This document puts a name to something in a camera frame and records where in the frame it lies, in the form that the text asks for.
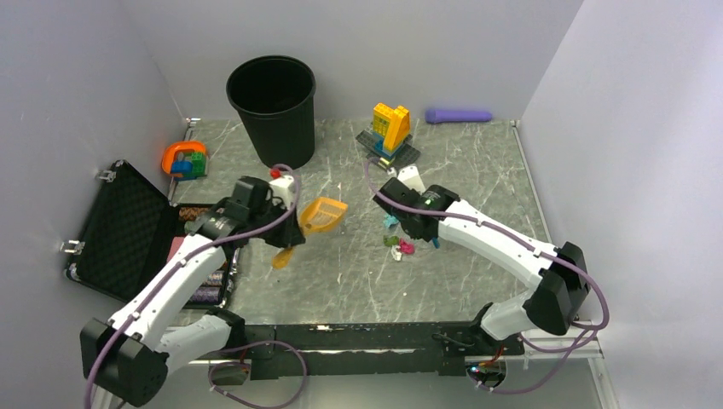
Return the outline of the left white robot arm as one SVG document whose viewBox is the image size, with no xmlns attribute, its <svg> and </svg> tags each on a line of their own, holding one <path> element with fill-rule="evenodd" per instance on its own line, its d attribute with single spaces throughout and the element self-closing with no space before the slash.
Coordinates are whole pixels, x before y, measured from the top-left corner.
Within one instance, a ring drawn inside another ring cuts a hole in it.
<svg viewBox="0 0 723 409">
<path fill-rule="evenodd" d="M 300 192 L 292 170 L 272 181 L 241 177 L 230 196 L 196 218 L 176 254 L 134 298 L 110 319 L 89 321 L 80 333 L 83 406 L 94 408 L 98 392 L 144 406 L 190 361 L 216 351 L 232 358 L 257 347 L 248 340 L 245 320 L 222 308 L 168 328 L 207 277 L 250 239 L 281 249 L 304 243 Z"/>
</svg>

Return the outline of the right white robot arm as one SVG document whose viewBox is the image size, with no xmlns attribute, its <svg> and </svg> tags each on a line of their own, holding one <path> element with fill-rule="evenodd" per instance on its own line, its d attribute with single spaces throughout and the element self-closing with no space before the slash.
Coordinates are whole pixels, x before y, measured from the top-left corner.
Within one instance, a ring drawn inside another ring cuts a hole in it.
<svg viewBox="0 0 723 409">
<path fill-rule="evenodd" d="M 519 233 L 483 214 L 440 185 L 424 187 L 412 165 L 391 177 L 373 201 L 394 216 L 411 239 L 446 240 L 504 268 L 526 291 L 483 308 L 470 332 L 472 347 L 493 353 L 503 340 L 528 330 L 563 336 L 590 292 L 581 249 L 557 247 Z"/>
</svg>

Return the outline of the yellow slotted scoop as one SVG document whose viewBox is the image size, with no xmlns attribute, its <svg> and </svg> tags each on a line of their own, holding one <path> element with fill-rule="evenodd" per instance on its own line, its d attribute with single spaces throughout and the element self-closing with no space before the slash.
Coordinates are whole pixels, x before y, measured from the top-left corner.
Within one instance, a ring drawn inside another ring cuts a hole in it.
<svg viewBox="0 0 723 409">
<path fill-rule="evenodd" d="M 319 197 L 303 210 L 295 210 L 285 221 L 269 232 L 267 243 L 281 250 L 273 257 L 273 268 L 284 268 L 297 246 L 312 233 L 327 233 L 341 223 L 348 205 L 336 199 Z"/>
</svg>

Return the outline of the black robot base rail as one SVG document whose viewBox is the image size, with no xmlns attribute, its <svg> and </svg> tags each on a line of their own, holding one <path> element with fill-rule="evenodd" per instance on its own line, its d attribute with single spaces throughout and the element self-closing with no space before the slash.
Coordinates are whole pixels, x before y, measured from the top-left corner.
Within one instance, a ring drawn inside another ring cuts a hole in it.
<svg viewBox="0 0 723 409">
<path fill-rule="evenodd" d="M 290 347 L 304 357 L 311 376 L 435 372 L 464 377 L 469 363 L 524 353 L 518 337 L 495 341 L 468 321 L 247 325 L 246 339 L 253 344 L 244 355 L 253 380 L 301 375 L 303 365 Z"/>
</svg>

